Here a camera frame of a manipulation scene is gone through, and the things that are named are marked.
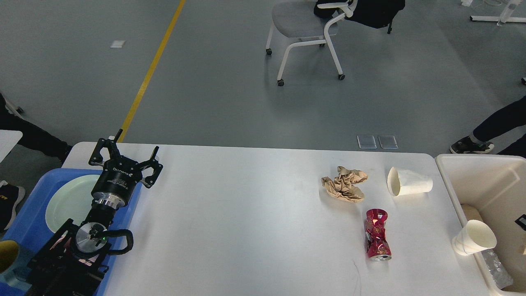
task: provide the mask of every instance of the yellow floor line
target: yellow floor line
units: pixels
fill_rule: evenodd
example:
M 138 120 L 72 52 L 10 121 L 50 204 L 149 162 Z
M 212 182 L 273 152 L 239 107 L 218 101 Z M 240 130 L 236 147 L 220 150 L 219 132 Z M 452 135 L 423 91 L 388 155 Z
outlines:
M 117 141 L 119 143 L 121 143 L 124 140 L 124 136 L 126 136 L 126 132 L 128 131 L 131 121 L 133 120 L 133 117 L 135 116 L 135 113 L 137 112 L 137 108 L 139 108 L 139 104 L 141 100 L 143 99 L 144 93 L 146 92 L 146 88 L 148 88 L 150 79 L 155 72 L 155 68 L 157 67 L 159 60 L 161 56 L 163 55 L 163 51 L 166 47 L 166 43 L 168 43 L 168 40 L 170 39 L 171 32 L 174 30 L 175 23 L 177 22 L 177 19 L 179 18 L 179 14 L 181 14 L 181 10 L 183 9 L 185 1 L 186 0 L 181 0 L 181 2 L 179 2 L 179 6 L 177 7 L 177 10 L 175 11 L 174 17 L 171 19 L 170 25 L 168 26 L 168 29 L 166 29 L 165 36 L 163 37 L 163 40 L 161 41 L 161 44 L 159 45 L 159 48 L 157 49 L 157 53 L 155 54 L 154 60 L 151 62 L 150 68 L 148 69 L 148 72 L 146 73 L 146 77 L 144 77 L 143 83 L 141 84 L 139 91 L 137 92 L 137 95 L 135 96 L 135 100 L 133 101 L 133 104 L 130 110 L 128 111 L 128 115 L 126 115 L 126 118 L 124 119 L 124 123 L 121 127 L 121 129 L 123 129 L 123 132 L 120 135 L 119 140 Z

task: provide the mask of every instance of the blue tray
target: blue tray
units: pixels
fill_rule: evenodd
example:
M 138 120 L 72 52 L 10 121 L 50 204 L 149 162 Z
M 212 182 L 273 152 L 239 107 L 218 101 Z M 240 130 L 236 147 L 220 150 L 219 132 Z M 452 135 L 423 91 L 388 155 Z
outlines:
M 77 170 L 77 169 L 54 169 L 42 176 L 35 188 L 27 198 L 24 206 L 17 215 L 15 221 L 7 230 L 2 240 L 14 240 L 33 252 L 38 252 L 40 248 L 53 236 L 46 224 L 46 208 L 51 197 L 67 182 L 84 175 L 100 175 L 101 170 Z M 128 228 L 132 219 L 137 201 L 139 200 L 139 191 L 141 184 L 135 187 L 129 204 L 117 211 L 113 219 L 110 230 Z M 118 248 L 124 238 L 111 238 L 110 243 Z M 109 266 L 109 271 L 104 276 L 99 288 L 95 292 L 96 296 L 102 296 L 109 280 L 109 274 L 116 260 L 116 256 L 107 256 L 103 264 Z M 12 288 L 5 283 L 0 282 L 1 296 L 21 296 L 25 292 Z

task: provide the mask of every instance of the black shoe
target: black shoe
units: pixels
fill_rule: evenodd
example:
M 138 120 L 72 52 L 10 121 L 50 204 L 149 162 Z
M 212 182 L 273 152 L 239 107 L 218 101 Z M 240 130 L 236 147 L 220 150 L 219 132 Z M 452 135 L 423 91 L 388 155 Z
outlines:
M 0 233 L 6 231 L 16 217 L 16 205 L 22 201 L 26 191 L 19 186 L 0 182 Z
M 485 142 L 484 144 L 477 144 L 473 142 L 469 136 L 463 137 L 458 140 L 455 144 L 451 145 L 449 151 L 455 154 L 464 154 L 464 153 L 476 153 L 476 154 L 486 154 L 490 153 L 491 150 L 495 148 L 495 145 L 491 142 Z
M 66 147 L 66 151 L 64 152 L 64 154 L 62 154 L 61 156 L 57 156 L 58 159 L 60 160 L 60 163 L 61 163 L 61 164 L 64 164 L 64 162 L 66 161 L 67 156 L 68 156 L 69 153 L 71 152 L 71 149 L 73 149 L 73 147 L 68 145 L 68 146 Z

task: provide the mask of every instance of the plastic bin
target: plastic bin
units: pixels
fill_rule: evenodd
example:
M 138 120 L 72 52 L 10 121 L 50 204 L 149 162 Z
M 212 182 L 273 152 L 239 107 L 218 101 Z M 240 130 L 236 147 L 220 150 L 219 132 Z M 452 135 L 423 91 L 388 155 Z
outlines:
M 484 258 L 476 253 L 475 259 L 490 292 L 493 295 L 526 296 L 526 255 L 518 252 L 524 246 L 526 232 L 515 223 L 526 214 L 526 159 L 504 155 L 442 154 L 437 156 L 436 163 L 462 225 L 467 221 L 461 204 L 469 204 L 479 210 L 497 237 L 494 250 L 513 277 L 514 284 L 498 289 Z

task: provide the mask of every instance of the crushed can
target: crushed can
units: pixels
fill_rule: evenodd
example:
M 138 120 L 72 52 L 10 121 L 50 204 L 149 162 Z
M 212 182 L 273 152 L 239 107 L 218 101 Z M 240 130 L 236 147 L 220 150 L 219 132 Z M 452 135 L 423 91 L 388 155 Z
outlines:
M 391 250 L 386 240 L 385 223 L 387 212 L 381 209 L 367 211 L 365 234 L 367 238 L 367 256 L 373 261 L 391 259 Z

